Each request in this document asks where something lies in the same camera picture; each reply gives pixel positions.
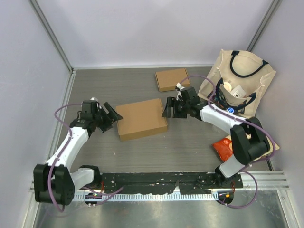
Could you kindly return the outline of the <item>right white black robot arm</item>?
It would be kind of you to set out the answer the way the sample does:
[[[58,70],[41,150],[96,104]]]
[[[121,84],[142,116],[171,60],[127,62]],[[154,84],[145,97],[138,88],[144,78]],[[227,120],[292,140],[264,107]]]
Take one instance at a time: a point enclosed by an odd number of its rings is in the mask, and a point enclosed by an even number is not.
[[[215,105],[204,105],[192,86],[181,87],[176,97],[168,97],[162,113],[166,118],[186,119],[188,116],[212,124],[231,137],[232,155],[215,169],[211,186],[228,186],[239,171],[271,149],[257,118],[237,117]]]

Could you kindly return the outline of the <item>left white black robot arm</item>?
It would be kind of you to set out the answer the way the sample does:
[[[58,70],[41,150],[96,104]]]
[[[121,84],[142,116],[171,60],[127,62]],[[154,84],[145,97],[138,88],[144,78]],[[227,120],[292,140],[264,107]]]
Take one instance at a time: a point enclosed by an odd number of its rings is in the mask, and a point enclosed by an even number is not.
[[[44,164],[37,164],[33,170],[36,202],[64,207],[72,202],[77,190],[85,186],[95,190],[101,184],[98,167],[83,165],[71,173],[71,166],[95,130],[104,133],[123,117],[108,102],[100,105],[94,98],[84,100],[80,106],[76,119],[70,124],[62,122],[68,132],[57,151]]]

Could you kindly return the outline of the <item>brown cardboard box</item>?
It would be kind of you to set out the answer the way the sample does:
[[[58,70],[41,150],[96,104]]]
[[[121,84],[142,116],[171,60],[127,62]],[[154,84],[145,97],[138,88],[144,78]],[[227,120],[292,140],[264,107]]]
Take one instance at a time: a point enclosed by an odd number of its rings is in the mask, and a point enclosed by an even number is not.
[[[123,117],[117,122],[121,141],[165,133],[168,130],[167,119],[162,117],[164,108],[159,98],[120,105],[115,110]]]
[[[175,90],[178,83],[182,82],[183,87],[190,86],[190,80],[188,77],[188,72],[185,68],[159,71],[155,73],[157,86],[159,92],[167,92]]]

